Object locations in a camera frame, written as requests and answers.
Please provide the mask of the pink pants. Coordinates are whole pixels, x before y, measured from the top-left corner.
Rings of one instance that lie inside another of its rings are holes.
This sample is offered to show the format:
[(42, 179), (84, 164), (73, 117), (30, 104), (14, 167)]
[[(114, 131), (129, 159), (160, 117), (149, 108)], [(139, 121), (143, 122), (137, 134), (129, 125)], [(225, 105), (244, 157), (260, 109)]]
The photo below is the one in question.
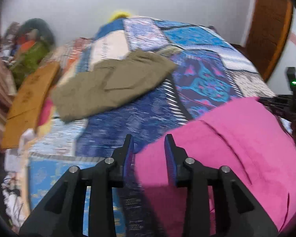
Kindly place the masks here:
[[(204, 166), (229, 166), (278, 229), (296, 212), (296, 146), (253, 97), (235, 99), (171, 131)], [(169, 184), (164, 138), (135, 156), (135, 174), (167, 236), (183, 232), (186, 190)]]

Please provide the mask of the white crumpled cloth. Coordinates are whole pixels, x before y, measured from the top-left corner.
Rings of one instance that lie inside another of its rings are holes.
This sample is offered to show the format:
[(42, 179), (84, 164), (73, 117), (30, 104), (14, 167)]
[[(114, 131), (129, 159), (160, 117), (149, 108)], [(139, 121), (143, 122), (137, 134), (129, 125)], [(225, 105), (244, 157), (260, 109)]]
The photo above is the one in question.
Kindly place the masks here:
[(7, 175), (1, 184), (6, 213), (14, 228), (20, 229), (30, 214), (28, 202), (29, 148), (36, 138), (32, 128), (20, 137), (17, 148), (5, 152), (4, 169)]

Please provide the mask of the blue patchwork bedspread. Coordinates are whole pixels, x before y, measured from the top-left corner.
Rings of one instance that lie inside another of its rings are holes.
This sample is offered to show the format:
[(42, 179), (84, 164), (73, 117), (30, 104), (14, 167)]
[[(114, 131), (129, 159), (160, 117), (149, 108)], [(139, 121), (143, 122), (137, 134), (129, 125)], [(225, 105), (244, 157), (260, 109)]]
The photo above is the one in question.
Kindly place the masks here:
[[(123, 61), (136, 51), (151, 52), (151, 74), (139, 65), (117, 70), (119, 84), (152, 87), (117, 106), (104, 106), (99, 95), (100, 62)], [(142, 151), (167, 131), (239, 97), (274, 93), (254, 65), (212, 28), (152, 18), (122, 18), (104, 25), (80, 55), (66, 66), (50, 94), (52, 127), (29, 149), (30, 205), (39, 202), (71, 166), (94, 166), (110, 157), (127, 134)]]

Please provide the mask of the brown wooden door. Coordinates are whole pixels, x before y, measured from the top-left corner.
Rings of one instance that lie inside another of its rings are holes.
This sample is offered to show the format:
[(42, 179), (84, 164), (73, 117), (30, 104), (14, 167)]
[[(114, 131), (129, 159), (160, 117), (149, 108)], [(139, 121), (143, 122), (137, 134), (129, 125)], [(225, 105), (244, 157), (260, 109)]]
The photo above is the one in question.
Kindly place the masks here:
[(245, 49), (264, 81), (271, 77), (283, 52), (292, 14), (290, 0), (256, 0)]

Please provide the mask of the pink and yellow cloth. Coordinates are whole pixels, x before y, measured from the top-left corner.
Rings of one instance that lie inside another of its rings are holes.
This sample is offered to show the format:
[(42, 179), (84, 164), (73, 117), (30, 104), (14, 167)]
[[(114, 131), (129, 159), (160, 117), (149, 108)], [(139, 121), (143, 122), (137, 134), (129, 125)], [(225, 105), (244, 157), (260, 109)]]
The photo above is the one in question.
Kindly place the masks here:
[(48, 97), (43, 107), (41, 108), (41, 113), (38, 120), (38, 125), (36, 129), (37, 137), (43, 137), (50, 132), (52, 127), (52, 118), (55, 112), (54, 104), (50, 97)]

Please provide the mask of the wooden headboard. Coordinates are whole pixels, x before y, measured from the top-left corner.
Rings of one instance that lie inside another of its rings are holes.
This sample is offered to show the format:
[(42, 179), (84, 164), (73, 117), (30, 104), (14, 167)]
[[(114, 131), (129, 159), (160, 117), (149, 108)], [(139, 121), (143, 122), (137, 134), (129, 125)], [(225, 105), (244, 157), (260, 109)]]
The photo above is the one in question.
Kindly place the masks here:
[(1, 148), (16, 148), (21, 135), (35, 130), (45, 97), (60, 70), (60, 63), (49, 62), (30, 74), (20, 87), (8, 112)]

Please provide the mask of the olive green pants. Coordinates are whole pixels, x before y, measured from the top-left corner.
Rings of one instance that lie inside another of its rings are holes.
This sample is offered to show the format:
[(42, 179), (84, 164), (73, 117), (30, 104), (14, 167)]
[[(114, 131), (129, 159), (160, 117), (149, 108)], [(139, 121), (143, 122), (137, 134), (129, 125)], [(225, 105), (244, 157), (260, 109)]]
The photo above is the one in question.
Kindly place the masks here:
[(166, 57), (137, 49), (106, 59), (55, 87), (51, 99), (64, 122), (119, 108), (159, 86), (176, 69)]

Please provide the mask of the orange striped patchwork blanket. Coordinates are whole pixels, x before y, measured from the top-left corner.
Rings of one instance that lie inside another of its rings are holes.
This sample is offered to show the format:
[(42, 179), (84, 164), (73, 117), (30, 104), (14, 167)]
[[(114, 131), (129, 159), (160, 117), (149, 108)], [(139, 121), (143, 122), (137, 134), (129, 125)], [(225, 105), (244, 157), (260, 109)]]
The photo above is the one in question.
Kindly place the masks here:
[(49, 52), (40, 62), (43, 67), (49, 62), (60, 63), (60, 81), (67, 82), (77, 73), (89, 70), (92, 39), (77, 38)]

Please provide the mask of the green cloth bag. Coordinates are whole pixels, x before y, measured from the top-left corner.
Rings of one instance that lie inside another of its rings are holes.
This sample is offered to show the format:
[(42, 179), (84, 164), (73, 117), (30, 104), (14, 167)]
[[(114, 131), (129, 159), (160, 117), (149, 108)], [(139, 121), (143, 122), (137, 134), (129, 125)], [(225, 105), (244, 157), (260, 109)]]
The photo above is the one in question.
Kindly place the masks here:
[(38, 69), (40, 62), (50, 52), (51, 46), (45, 41), (28, 41), (20, 46), (15, 62), (10, 67), (16, 89), (21, 87), (25, 78)]

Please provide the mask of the dark green pillow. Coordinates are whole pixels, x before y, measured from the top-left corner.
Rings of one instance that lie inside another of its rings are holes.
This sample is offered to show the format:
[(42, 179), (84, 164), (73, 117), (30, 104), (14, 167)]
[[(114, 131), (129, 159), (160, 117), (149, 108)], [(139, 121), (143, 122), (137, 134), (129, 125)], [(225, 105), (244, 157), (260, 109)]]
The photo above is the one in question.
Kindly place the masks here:
[(44, 40), (49, 45), (53, 46), (55, 45), (55, 37), (52, 33), (49, 25), (45, 20), (42, 20), (41, 18), (32, 18), (24, 22), (18, 29), (16, 33), (16, 37), (20, 38), (21, 36), (27, 35), (30, 32), (35, 30), (35, 39), (38, 40)]

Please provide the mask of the yellow pillow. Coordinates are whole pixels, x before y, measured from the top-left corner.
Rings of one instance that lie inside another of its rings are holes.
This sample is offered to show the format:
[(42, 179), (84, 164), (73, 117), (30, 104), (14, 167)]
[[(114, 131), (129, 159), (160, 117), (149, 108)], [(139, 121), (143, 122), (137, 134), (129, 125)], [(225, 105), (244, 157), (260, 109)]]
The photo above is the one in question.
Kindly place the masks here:
[(123, 18), (128, 18), (132, 16), (132, 14), (130, 12), (127, 11), (116, 11), (113, 12), (113, 14), (110, 16), (108, 22), (111, 23), (117, 19), (123, 19)]

